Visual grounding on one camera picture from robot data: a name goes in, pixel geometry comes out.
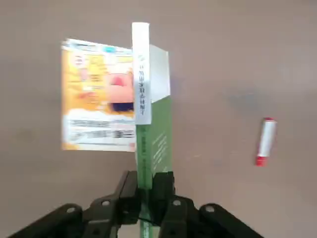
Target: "yellow book cover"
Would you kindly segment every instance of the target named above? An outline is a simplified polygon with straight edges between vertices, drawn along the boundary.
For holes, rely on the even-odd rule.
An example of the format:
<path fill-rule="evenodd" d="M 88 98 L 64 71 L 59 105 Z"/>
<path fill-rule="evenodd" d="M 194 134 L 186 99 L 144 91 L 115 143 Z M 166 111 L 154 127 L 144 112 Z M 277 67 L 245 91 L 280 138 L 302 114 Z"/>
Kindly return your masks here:
<path fill-rule="evenodd" d="M 64 150 L 135 151 L 132 61 L 131 49 L 63 42 Z"/>

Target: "marker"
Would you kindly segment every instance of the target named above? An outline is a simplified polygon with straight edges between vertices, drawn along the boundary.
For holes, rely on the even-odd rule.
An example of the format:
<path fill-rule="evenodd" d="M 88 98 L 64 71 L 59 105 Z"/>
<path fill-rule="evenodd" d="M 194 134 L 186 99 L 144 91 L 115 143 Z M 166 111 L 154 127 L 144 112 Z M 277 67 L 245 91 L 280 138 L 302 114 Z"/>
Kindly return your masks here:
<path fill-rule="evenodd" d="M 273 118 L 264 118 L 256 166 L 264 166 L 267 157 L 269 157 L 275 136 L 276 123 Z"/>

